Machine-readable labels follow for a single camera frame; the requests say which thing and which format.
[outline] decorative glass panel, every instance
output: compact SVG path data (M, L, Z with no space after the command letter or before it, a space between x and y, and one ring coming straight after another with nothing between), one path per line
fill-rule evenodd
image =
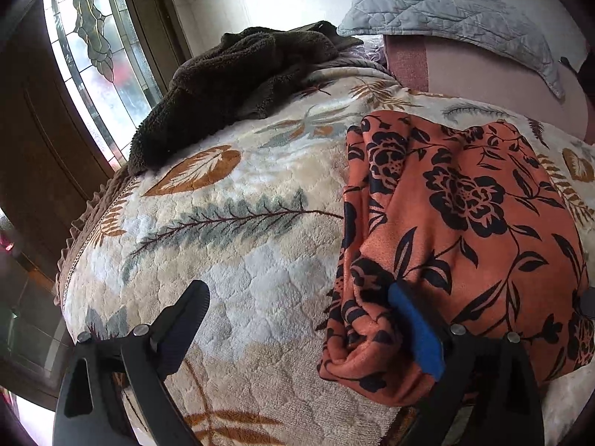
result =
M125 0L44 0L58 68L81 118L110 166L162 95Z

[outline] metal screw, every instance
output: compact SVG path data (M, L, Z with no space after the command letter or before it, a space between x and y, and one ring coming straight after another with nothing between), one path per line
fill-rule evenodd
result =
M81 332L80 334L78 334L78 336L76 338L76 341L77 341L77 343L82 344L84 342L90 341L92 338L93 337L91 336L91 333L90 332L87 332L87 330L86 330L86 331Z
M508 332L506 338L513 344L518 344L521 341L521 336L516 332Z
M149 326L146 323L141 323L132 330L132 333L137 337L140 337L141 335L146 335L147 332L149 332Z
M454 335L465 335L467 329L460 323L454 323L450 326L450 332L452 332Z

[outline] quilted pillow cover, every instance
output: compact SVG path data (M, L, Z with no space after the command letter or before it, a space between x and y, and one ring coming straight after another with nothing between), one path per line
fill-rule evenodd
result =
M500 0L352 0L339 35L429 35L465 41L536 71L564 98L557 67L539 29Z

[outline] brown fleece blanket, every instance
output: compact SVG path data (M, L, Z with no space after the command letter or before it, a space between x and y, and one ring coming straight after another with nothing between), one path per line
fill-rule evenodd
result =
M174 153L241 119L263 119L300 89L308 66L360 43L322 21L282 32L255 26L183 64L132 139L129 172L157 170Z

